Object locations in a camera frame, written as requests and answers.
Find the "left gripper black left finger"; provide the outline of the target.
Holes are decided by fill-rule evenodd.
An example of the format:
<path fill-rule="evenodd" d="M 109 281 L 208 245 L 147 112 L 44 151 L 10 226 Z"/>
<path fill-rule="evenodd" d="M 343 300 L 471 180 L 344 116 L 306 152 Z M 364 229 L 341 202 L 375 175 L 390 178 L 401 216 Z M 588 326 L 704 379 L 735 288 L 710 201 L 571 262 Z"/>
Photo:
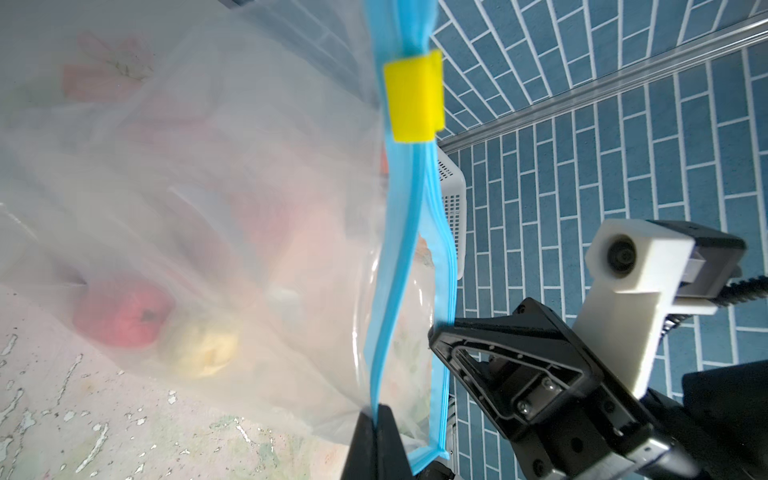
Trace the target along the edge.
<path fill-rule="evenodd" d="M 341 480 L 376 480 L 378 478 L 377 429 L 367 413 L 358 416 Z"/>

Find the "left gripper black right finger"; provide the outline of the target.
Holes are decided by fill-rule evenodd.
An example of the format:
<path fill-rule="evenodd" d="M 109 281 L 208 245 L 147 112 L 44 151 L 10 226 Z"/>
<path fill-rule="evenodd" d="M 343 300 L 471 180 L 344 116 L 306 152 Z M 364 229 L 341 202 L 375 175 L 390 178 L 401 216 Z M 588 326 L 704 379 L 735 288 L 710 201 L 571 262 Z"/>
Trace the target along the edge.
<path fill-rule="evenodd" d="M 405 448 L 390 407 L 380 404 L 374 426 L 374 478 L 376 480 L 413 480 Z"/>

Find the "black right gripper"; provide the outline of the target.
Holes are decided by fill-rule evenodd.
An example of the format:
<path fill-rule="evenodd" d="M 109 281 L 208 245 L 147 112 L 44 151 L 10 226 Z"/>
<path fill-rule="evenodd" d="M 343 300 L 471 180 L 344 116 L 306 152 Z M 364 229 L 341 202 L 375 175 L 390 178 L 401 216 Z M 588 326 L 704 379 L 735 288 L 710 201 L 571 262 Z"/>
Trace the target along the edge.
<path fill-rule="evenodd" d="M 508 316 L 433 326 L 428 339 L 528 479 L 720 476 L 717 442 L 681 403 L 600 385 L 602 368 L 584 343 L 532 298 Z"/>

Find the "cream toy bun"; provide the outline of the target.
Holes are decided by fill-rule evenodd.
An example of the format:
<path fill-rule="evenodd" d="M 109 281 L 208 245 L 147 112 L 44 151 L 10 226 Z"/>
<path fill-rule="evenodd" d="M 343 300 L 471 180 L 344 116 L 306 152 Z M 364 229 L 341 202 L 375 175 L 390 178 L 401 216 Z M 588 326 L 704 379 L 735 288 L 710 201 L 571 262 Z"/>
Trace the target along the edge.
<path fill-rule="evenodd" d="M 161 335 L 160 360 L 175 374 L 199 379 L 228 366 L 239 351 L 240 332 L 222 319 L 176 316 Z"/>

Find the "pink toy fruit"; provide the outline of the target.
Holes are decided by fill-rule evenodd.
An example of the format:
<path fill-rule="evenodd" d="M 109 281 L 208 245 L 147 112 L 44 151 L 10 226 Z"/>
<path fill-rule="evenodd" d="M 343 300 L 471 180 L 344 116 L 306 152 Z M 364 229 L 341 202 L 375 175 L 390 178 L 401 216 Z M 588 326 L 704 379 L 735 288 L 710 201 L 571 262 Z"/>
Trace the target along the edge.
<path fill-rule="evenodd" d="M 145 348 L 159 338 L 174 308 L 174 298 L 153 282 L 118 276 L 87 286 L 72 323 L 80 334 L 101 344 Z"/>

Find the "clear zip top bag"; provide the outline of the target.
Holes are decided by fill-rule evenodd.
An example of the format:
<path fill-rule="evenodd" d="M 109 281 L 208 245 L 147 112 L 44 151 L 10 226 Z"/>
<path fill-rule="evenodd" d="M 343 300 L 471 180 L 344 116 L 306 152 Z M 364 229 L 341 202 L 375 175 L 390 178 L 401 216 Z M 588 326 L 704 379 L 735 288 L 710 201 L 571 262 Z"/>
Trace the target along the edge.
<path fill-rule="evenodd" d="M 455 319 L 434 1 L 5 1 L 1 222 L 63 271 L 56 319 L 129 371 L 347 448 L 391 408 L 413 476 L 446 455 Z M 159 338 L 75 330 L 87 286 L 175 300 Z M 176 316 L 222 319 L 217 374 L 159 358 Z"/>

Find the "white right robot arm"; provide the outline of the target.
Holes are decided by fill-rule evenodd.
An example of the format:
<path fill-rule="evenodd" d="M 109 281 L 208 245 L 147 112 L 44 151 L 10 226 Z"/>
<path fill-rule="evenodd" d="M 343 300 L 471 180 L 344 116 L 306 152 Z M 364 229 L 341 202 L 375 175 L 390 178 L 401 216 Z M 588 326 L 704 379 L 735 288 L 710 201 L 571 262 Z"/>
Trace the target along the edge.
<path fill-rule="evenodd" d="M 429 333 L 433 353 L 506 439 L 529 479 L 763 479 L 767 365 L 687 374 L 683 398 L 631 394 L 551 309 Z"/>

